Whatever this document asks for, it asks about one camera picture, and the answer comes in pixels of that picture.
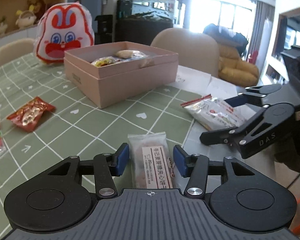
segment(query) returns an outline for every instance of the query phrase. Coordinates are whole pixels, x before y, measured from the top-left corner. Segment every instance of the checkered tablecloth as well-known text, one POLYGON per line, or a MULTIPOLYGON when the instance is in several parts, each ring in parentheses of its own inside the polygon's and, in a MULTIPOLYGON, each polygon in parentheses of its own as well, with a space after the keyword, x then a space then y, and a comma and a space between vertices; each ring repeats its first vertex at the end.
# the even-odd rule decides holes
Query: checkered tablecloth
MULTIPOLYGON (((194 122, 180 104, 198 97, 163 86, 98 109, 66 79, 63 65, 44 65, 28 54, 0 67, 0 119, 7 148, 0 158, 0 238, 11 230, 3 202, 16 186, 70 155, 87 160, 113 153, 127 142, 127 134, 165 131, 171 151, 185 143, 194 122), (37 129, 26 133, 6 117, 36 96, 56 111, 45 112, 37 129)), ((94 192, 93 181, 93 176, 83 176, 82 185, 94 192)))

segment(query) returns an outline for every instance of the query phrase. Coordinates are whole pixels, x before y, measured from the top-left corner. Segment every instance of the red candy wrapper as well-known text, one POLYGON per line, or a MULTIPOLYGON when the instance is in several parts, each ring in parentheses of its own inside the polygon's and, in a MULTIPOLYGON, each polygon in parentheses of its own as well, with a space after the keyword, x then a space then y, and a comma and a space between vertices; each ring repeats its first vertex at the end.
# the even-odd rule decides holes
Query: red candy wrapper
POLYGON ((32 132, 36 127, 44 111, 53 111, 56 108, 41 98, 36 97, 22 106, 18 111, 7 117, 15 125, 21 127, 27 132, 32 132))

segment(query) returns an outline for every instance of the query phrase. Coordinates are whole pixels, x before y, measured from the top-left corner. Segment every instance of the cardboard box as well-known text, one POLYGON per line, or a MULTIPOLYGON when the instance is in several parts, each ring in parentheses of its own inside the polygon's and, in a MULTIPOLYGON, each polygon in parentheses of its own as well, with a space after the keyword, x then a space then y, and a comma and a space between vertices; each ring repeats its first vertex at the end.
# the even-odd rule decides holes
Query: cardboard box
POLYGON ((65 53, 65 73, 91 101, 104 108, 176 80, 178 54, 132 42, 115 42, 65 53), (95 67, 90 62, 119 50, 139 50, 149 57, 95 67))

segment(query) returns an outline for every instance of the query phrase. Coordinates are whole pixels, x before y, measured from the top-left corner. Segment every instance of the silver bolt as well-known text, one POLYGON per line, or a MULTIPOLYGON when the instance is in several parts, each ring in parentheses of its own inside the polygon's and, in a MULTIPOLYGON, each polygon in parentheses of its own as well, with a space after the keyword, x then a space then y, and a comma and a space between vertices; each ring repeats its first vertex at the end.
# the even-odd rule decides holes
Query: silver bolt
POLYGON ((202 189, 198 187, 191 187, 187 190, 187 192, 192 196, 197 196, 203 193, 202 189))
POLYGON ((104 187, 101 190, 99 190, 99 194, 102 196, 110 196, 114 193, 114 190, 109 187, 104 187))

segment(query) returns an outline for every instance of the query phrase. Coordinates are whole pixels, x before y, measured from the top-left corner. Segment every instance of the black circular joint cover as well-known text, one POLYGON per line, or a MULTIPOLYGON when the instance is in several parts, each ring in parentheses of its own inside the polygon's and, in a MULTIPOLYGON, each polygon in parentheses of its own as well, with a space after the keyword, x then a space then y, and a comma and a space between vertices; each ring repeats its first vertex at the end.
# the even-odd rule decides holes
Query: black circular joint cover
POLYGON ((280 90, 282 86, 280 84, 273 84, 273 85, 269 85, 269 86, 263 86, 260 88, 259 93, 260 94, 264 94, 264 95, 268 95, 274 92, 277 92, 278 90, 280 90))
POLYGON ((80 222, 91 210, 90 193, 62 176, 28 180, 12 190, 4 201, 4 211, 14 228, 48 232, 80 222))
POLYGON ((290 191, 262 174, 235 177, 210 196, 209 206, 221 221, 250 232, 273 231, 290 225, 297 208, 290 191))

